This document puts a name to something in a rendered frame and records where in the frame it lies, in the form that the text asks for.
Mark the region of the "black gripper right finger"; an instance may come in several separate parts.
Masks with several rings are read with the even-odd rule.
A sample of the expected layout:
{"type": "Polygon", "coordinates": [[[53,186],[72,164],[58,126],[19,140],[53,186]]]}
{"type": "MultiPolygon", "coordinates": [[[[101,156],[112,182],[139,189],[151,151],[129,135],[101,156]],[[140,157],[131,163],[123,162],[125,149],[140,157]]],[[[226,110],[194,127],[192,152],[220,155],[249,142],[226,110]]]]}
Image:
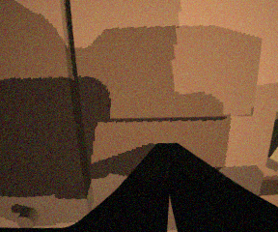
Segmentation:
{"type": "Polygon", "coordinates": [[[178,232],[278,232],[278,206],[225,178],[179,143],[167,143],[167,150],[178,232]]]}

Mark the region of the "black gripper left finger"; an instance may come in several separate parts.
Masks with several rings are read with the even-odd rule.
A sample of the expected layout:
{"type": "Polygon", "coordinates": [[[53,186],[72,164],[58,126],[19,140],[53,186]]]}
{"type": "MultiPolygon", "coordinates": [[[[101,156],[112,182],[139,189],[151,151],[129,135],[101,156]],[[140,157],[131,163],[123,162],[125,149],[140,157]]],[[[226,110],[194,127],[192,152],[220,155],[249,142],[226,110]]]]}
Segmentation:
{"type": "Polygon", "coordinates": [[[77,223],[61,228],[0,228],[0,232],[167,232],[170,154],[155,143],[119,188],[77,223]]]}

